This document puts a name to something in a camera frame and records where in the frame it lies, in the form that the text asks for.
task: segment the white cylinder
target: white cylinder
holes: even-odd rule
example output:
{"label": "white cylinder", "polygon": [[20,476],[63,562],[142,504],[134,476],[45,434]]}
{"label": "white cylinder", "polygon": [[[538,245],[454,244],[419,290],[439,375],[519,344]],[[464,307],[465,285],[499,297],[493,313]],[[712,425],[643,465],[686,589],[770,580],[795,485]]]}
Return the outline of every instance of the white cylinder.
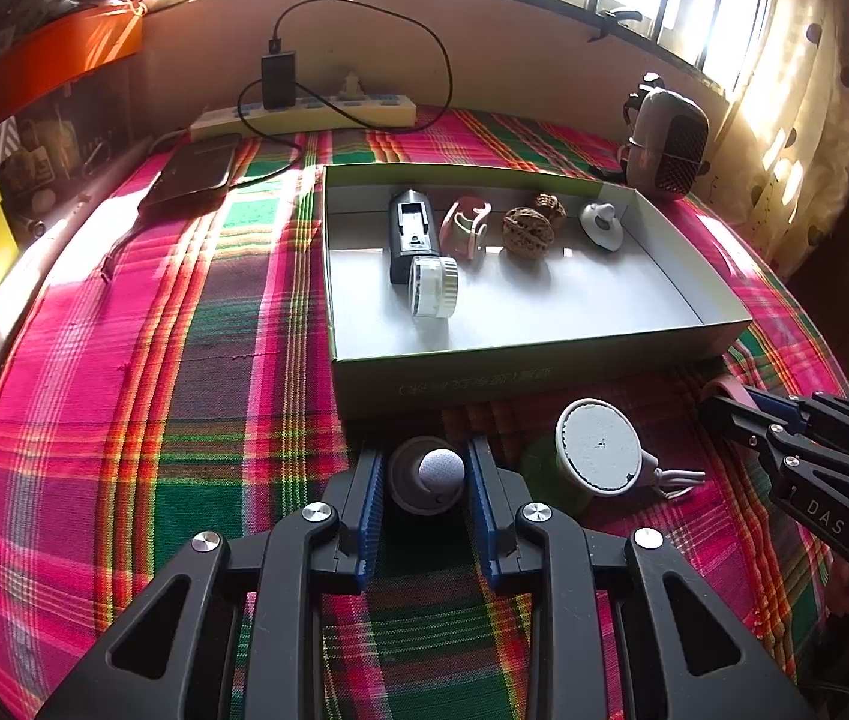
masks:
{"label": "white cylinder", "polygon": [[451,257],[421,256],[411,261],[408,300],[414,317],[447,319],[458,304],[458,264]]}

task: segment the curtain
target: curtain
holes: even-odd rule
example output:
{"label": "curtain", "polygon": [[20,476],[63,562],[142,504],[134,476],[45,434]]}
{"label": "curtain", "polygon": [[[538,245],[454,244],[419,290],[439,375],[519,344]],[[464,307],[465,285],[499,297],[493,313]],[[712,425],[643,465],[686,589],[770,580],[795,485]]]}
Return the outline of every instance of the curtain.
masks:
{"label": "curtain", "polygon": [[706,158],[696,196],[793,274],[848,200],[849,0],[770,0]]}

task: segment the blue gripper pad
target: blue gripper pad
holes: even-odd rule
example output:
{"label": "blue gripper pad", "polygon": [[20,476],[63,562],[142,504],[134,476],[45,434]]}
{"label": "blue gripper pad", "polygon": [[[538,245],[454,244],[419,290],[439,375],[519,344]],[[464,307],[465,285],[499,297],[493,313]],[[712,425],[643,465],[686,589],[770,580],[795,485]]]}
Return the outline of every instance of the blue gripper pad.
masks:
{"label": "blue gripper pad", "polygon": [[767,415],[787,422],[791,433],[801,433],[807,428],[807,422],[800,417],[800,408],[796,403],[771,395],[769,392],[762,392],[760,389],[749,388],[748,391],[757,408]]}
{"label": "blue gripper pad", "polygon": [[484,476],[478,459],[471,447],[467,452],[467,486],[471,502],[471,519],[474,523],[474,546],[481,564],[481,573],[490,588],[496,589],[500,570],[497,563],[497,531],[491,522],[488,490],[485,489]]}
{"label": "blue gripper pad", "polygon": [[384,463],[378,455],[368,479],[365,506],[358,526],[358,569],[357,583],[361,591],[368,589],[374,576],[377,551],[381,542],[381,521],[384,518]]}

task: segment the open box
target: open box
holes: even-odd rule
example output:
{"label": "open box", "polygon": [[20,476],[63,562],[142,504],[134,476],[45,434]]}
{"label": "open box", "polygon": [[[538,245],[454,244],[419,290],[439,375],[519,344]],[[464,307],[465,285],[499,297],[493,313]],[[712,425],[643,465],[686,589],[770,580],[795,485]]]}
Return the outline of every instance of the open box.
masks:
{"label": "open box", "polygon": [[[459,261],[450,319],[416,319],[389,282],[388,205],[413,188],[437,223],[455,199],[491,204],[485,251]],[[501,245],[501,218],[556,194],[568,218],[546,257]],[[577,219],[609,202],[617,252]],[[704,256],[637,191],[550,173],[468,165],[328,166],[322,220],[332,373],[342,418],[558,389],[724,353],[751,322]]]}

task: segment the black cable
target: black cable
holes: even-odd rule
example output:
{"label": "black cable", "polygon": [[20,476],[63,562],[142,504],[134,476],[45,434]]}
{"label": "black cable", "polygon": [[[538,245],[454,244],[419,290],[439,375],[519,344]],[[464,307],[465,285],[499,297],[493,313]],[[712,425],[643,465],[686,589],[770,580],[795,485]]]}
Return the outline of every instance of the black cable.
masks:
{"label": "black cable", "polygon": [[394,11],[388,10],[387,8],[378,7],[377,5],[368,5],[366,2],[360,2],[360,1],[357,1],[357,0],[302,0],[301,2],[296,2],[291,7],[287,8],[280,16],[277,17],[277,21],[274,22],[274,32],[272,33],[271,40],[269,41],[269,44],[268,44],[268,51],[270,53],[279,53],[281,51],[281,39],[277,36],[277,30],[279,30],[281,22],[282,22],[282,20],[284,20],[284,17],[286,15],[288,15],[291,11],[293,11],[297,8],[300,8],[302,5],[309,4],[309,2],[325,2],[325,1],[347,2],[348,4],[351,4],[351,5],[357,5],[358,7],[363,7],[363,8],[366,8],[368,10],[374,10],[374,11],[377,11],[378,13],[384,13],[387,16],[394,16],[394,18],[396,18],[396,19],[405,20],[405,22],[412,23],[413,25],[418,26],[419,28],[421,28],[425,32],[427,32],[432,38],[434,38],[434,42],[437,43],[437,47],[440,49],[440,53],[442,54],[443,57],[445,57],[445,69],[447,70],[447,100],[445,100],[445,104],[442,105],[442,108],[440,108],[440,111],[437,111],[437,116],[433,117],[429,122],[425,122],[424,124],[417,124],[414,127],[378,127],[377,124],[371,124],[370,122],[362,122],[356,116],[351,116],[351,114],[349,114],[349,112],[347,112],[343,108],[339,108],[337,105],[332,103],[330,100],[326,100],[325,98],[322,98],[321,95],[319,95],[317,92],[313,92],[312,90],[308,89],[302,83],[296,83],[295,84],[296,87],[298,87],[298,89],[301,89],[306,94],[311,95],[311,97],[315,98],[315,100],[317,100],[319,103],[324,103],[332,111],[336,111],[337,113],[341,114],[343,117],[348,119],[349,121],[354,122],[354,124],[357,124],[359,127],[365,127],[365,129],[373,129],[373,130],[377,130],[378,132],[389,132],[389,133],[392,133],[394,135],[399,135],[399,134],[409,134],[409,133],[412,133],[412,132],[422,132],[423,130],[427,129],[428,127],[433,127],[434,124],[437,124],[437,122],[440,120],[440,118],[445,113],[447,113],[448,109],[451,107],[451,98],[454,97],[454,73],[451,70],[451,59],[447,55],[447,49],[445,48],[445,44],[442,43],[442,41],[440,40],[440,37],[437,37],[437,33],[435,33],[435,31],[432,30],[432,28],[430,28],[430,26],[426,25],[425,23],[421,23],[417,19],[412,19],[410,16],[405,16],[401,13],[395,13]]}
{"label": "black cable", "polygon": [[238,112],[238,119],[241,120],[241,124],[245,127],[248,127],[251,132],[255,135],[264,138],[265,140],[272,141],[273,143],[280,143],[282,146],[288,146],[295,153],[293,159],[288,162],[287,165],[283,167],[279,167],[277,170],[273,170],[272,172],[267,173],[267,175],[259,175],[257,178],[250,178],[247,181],[242,181],[240,184],[234,184],[231,186],[231,189],[244,189],[245,187],[254,186],[255,184],[263,184],[265,181],[269,181],[272,178],[277,178],[283,172],[288,172],[288,170],[293,170],[301,163],[301,159],[304,156],[304,146],[298,144],[297,141],[289,141],[286,138],[278,138],[277,135],[269,135],[267,132],[262,132],[257,127],[255,127],[251,122],[249,122],[244,115],[244,96],[250,91],[250,88],[255,84],[260,84],[261,79],[255,79],[251,81],[250,84],[245,86],[244,89],[241,90],[241,93],[238,95],[238,101],[235,105],[235,108]]}

